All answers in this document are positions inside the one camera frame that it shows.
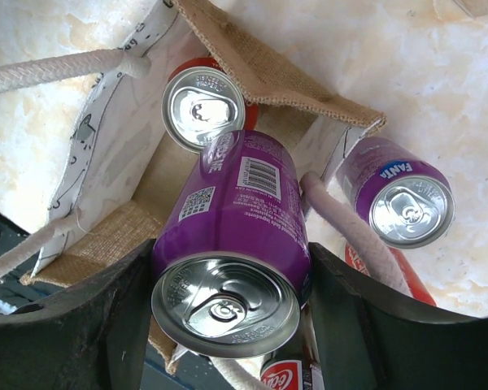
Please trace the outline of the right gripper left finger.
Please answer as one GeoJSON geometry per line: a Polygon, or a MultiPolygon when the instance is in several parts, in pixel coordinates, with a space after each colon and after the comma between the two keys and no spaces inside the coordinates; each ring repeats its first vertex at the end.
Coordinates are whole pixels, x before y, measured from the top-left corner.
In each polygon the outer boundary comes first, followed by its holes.
{"type": "Polygon", "coordinates": [[[147,240],[49,297],[0,314],[0,389],[137,389],[150,329],[147,240]]]}

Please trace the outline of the purple soda can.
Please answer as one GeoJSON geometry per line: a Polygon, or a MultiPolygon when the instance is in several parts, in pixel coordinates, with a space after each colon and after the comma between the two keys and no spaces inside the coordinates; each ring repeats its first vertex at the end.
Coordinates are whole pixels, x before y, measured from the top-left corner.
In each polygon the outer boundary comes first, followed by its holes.
{"type": "Polygon", "coordinates": [[[389,246],[415,249],[443,236],[455,217],[447,178],[402,146],[365,137],[337,171],[358,216],[389,246]]]}
{"type": "Polygon", "coordinates": [[[216,138],[155,242],[151,308],[163,332],[215,358],[271,353],[296,332],[312,262],[294,162],[273,137],[216,138]]]}

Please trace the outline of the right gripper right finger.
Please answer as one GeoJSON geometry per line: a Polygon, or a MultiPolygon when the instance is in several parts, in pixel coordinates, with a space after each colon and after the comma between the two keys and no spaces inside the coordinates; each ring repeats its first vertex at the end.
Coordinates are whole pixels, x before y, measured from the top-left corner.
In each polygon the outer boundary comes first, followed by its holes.
{"type": "Polygon", "coordinates": [[[488,317],[427,305],[318,243],[310,306],[327,389],[488,389],[488,317]]]}

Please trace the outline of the brown burlap canvas bag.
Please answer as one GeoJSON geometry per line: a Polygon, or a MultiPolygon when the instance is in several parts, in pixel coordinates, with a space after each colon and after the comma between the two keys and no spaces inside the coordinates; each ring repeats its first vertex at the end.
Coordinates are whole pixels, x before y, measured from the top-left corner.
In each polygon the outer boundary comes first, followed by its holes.
{"type": "MultiPolygon", "coordinates": [[[[153,68],[144,80],[107,73],[79,115],[59,189],[64,200],[50,214],[55,236],[33,250],[51,259],[41,282],[64,290],[154,242],[194,161],[159,122],[165,79],[182,60],[211,51],[261,108],[259,129],[308,153],[314,171],[330,169],[330,148],[346,127],[367,135],[385,125],[382,113],[328,92],[252,36],[237,22],[248,8],[161,2],[133,32],[134,51],[149,55],[153,68]]],[[[177,345],[151,316],[148,347],[175,371],[177,345]]]]}

